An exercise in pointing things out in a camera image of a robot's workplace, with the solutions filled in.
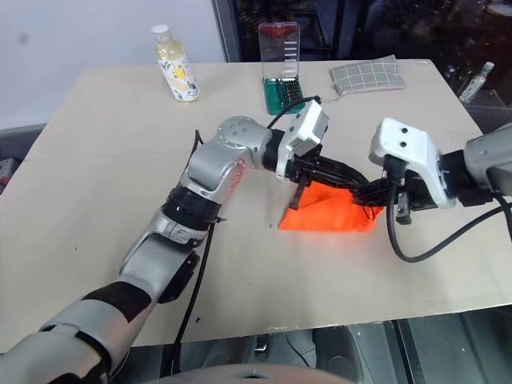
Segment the orange cloth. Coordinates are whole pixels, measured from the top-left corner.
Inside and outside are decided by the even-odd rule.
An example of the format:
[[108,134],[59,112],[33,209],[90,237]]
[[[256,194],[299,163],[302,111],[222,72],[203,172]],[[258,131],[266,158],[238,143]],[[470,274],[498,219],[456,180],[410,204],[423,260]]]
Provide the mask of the orange cloth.
[[358,206],[348,190],[312,182],[304,189],[298,210],[288,209],[280,230],[354,232],[372,230],[383,207]]

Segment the black wire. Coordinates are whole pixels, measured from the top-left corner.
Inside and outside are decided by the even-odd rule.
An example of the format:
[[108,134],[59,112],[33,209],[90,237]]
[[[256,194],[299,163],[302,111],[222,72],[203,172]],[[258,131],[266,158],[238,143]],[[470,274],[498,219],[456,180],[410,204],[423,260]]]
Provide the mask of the black wire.
[[[195,130],[194,132],[194,144],[192,145],[192,151],[190,152],[190,156],[188,160],[186,161],[186,165],[189,165],[190,158],[198,148],[199,144],[203,144],[203,140],[201,138],[201,135],[199,133],[199,130]],[[163,347],[162,351],[162,362],[160,364],[160,377],[163,378],[165,376],[169,376],[172,373],[175,373],[173,368],[176,366],[179,370],[179,355],[180,355],[180,349],[181,349],[181,340],[183,337],[183,333],[185,332],[186,325],[189,321],[190,314],[192,312],[192,309],[194,308],[195,300],[197,298],[197,292],[199,291],[199,287],[201,285],[202,275],[204,274],[204,269],[206,267],[206,260],[208,259],[208,253],[210,252],[210,244],[211,244],[211,238],[213,236],[214,232],[214,224],[210,227],[210,232],[208,233],[208,239],[206,240],[206,246],[205,250],[202,256],[201,266],[199,267],[199,273],[198,273],[198,279],[196,280],[195,286],[194,286],[194,292],[192,293],[192,296],[190,297],[189,305],[186,308],[185,315],[183,316],[182,324],[180,325],[178,334],[176,335],[176,339],[174,340],[174,343],[169,345],[165,345]]]
[[164,361],[164,357],[162,357],[162,364],[160,367],[160,377],[163,378],[165,376],[170,376],[172,374],[179,373],[179,351],[182,345],[182,338],[186,330],[186,326],[190,320],[190,316],[192,315],[192,310],[194,309],[194,304],[196,299],[198,298],[199,289],[201,288],[202,277],[205,273],[206,269],[206,261],[208,260],[208,254],[210,253],[211,241],[214,236],[214,228],[215,224],[210,226],[210,231],[208,232],[208,238],[206,240],[205,250],[202,253],[201,265],[199,267],[198,278],[195,281],[194,290],[192,291],[192,296],[190,296],[189,305],[186,308],[185,314],[183,315],[182,324],[179,327],[178,333],[176,334],[176,338],[174,339],[174,343],[172,344],[172,349],[170,351],[170,360]]
[[302,104],[304,102],[310,102],[311,100],[315,100],[318,104],[320,104],[322,102],[322,100],[320,99],[319,96],[310,96],[308,98],[301,98],[299,100],[297,100],[296,102],[292,102],[291,104],[288,104],[287,106],[285,106],[281,112],[279,112],[274,119],[272,119],[272,121],[270,122],[270,124],[268,126],[266,126],[269,130],[272,129],[272,126],[286,113],[288,112],[289,110],[291,110],[292,108],[294,108],[295,106],[298,106],[299,104]]
[[494,198],[499,202],[499,205],[503,208],[503,213],[505,214],[506,227],[509,230],[510,240],[512,241],[512,212],[510,212],[510,208],[508,207],[508,203],[500,194],[496,194]]
[[291,341],[288,339],[288,333],[285,333],[285,339],[286,339],[286,342],[288,343],[288,345],[290,346],[290,348],[297,354],[297,356],[299,356],[302,360],[302,362],[304,364],[306,364],[306,366],[308,366],[309,368],[311,368],[310,364],[307,362],[306,358],[304,356],[302,356],[302,354],[294,347],[294,345],[291,343]]
[[[494,208],[493,210],[490,210],[489,212],[486,212],[480,216],[478,216],[476,219],[468,222],[460,229],[456,230],[452,233],[452,235],[448,236],[446,239],[444,239],[442,242],[434,246],[432,249],[428,250],[427,252],[420,254],[416,257],[408,257],[406,256],[402,250],[400,249],[400,245],[398,244],[397,235],[394,230],[394,195],[396,193],[396,185],[391,184],[390,188],[388,190],[388,199],[387,199],[387,205],[386,205],[386,223],[387,223],[387,233],[390,238],[391,246],[393,247],[394,252],[396,255],[403,260],[404,262],[422,262],[423,260],[427,260],[429,257],[434,256],[437,252],[451,244],[454,240],[461,237],[465,232],[476,226],[477,224],[480,224],[484,220],[487,220],[488,218],[499,214],[502,211],[508,211],[508,214],[510,214],[510,208],[512,207],[512,203],[505,202],[504,205]],[[512,224],[512,214],[510,214],[510,222]]]

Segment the folded towel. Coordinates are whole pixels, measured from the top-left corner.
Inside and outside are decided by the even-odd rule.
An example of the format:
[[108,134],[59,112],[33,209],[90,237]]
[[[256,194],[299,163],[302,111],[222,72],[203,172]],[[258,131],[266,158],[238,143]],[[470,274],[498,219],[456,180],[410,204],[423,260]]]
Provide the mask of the folded towel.
[[329,74],[339,95],[376,90],[401,90],[404,87],[393,54],[375,60],[336,66],[329,70]]

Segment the beige tabletop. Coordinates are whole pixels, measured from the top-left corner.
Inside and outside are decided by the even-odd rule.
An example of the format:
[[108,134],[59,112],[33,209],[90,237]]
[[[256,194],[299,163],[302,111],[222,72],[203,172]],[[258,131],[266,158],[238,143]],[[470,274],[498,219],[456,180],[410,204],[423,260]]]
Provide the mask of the beige tabletop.
[[[301,63],[305,95],[331,100],[334,62]],[[443,151],[479,135],[428,60],[403,60],[404,90],[348,95],[324,105],[323,155],[380,177],[367,152],[384,117],[428,131]],[[179,180],[199,129],[211,138],[240,114],[267,124],[259,64],[194,65],[199,100],[173,100],[158,67],[83,74],[0,196],[0,351],[65,305],[114,278],[124,253]],[[278,124],[286,124],[286,118]],[[293,186],[248,171],[222,208],[185,340],[372,322],[512,302],[512,245],[495,216],[432,259],[393,253],[383,218],[369,233],[276,228]],[[494,207],[414,213],[399,227],[405,251],[430,248]],[[138,345],[171,342],[188,303],[158,306]]]

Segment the plastic bottle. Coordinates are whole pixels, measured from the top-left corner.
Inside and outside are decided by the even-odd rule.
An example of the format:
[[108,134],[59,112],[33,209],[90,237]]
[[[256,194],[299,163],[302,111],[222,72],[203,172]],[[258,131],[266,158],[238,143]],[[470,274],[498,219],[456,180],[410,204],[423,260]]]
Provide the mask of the plastic bottle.
[[471,79],[468,86],[464,89],[458,99],[465,104],[473,101],[474,96],[482,88],[483,84],[487,80],[487,75],[494,68],[494,63],[486,62],[480,71],[474,78]]
[[154,26],[151,31],[156,39],[154,52],[158,64],[174,97],[180,102],[192,102],[198,98],[199,88],[183,45],[173,40],[169,27],[165,24]]

